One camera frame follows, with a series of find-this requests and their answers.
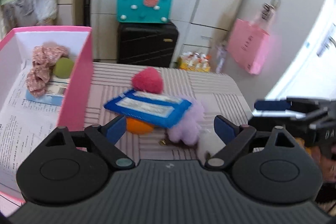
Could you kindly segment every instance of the pink fuzzy ball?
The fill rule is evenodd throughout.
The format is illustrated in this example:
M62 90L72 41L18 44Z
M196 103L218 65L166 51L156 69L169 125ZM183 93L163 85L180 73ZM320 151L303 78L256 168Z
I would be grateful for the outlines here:
M174 143L183 141L188 146L198 142L201 126L199 122L204 120L204 107L202 104L188 96L181 96L192 103L191 107L184 113L180 122L167 131L168 138Z
M160 73L153 67L146 68L132 78L132 86L135 90L155 94L163 92L163 80Z

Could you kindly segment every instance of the drawer handle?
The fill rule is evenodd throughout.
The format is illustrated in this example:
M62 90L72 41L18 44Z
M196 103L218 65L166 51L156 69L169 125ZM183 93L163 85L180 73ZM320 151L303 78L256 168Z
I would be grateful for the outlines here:
M201 38L203 38L203 39L212 39L212 37L205 37L204 35L201 35Z

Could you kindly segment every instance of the pink scrunchie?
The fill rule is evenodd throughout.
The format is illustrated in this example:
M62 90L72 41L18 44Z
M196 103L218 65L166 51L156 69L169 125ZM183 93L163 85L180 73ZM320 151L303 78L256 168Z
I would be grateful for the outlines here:
M29 92L35 97L45 93L46 83L50 80L51 67L62 56L68 56L68 49L63 46L38 46L33 50L33 67L27 74L26 84Z

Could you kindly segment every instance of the orange ball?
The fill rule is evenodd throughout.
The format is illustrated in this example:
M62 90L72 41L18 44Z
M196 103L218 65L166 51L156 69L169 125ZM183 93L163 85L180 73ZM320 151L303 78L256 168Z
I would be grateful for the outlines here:
M133 134L148 134L154 130L154 125L143 122L131 117L126 118L127 121L127 131Z

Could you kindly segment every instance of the red plush toy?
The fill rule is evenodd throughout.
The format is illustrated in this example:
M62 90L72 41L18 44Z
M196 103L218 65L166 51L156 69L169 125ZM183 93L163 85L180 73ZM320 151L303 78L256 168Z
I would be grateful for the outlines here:
M163 92L163 80L160 73L153 67L144 69L132 78L132 86L135 90L155 94Z

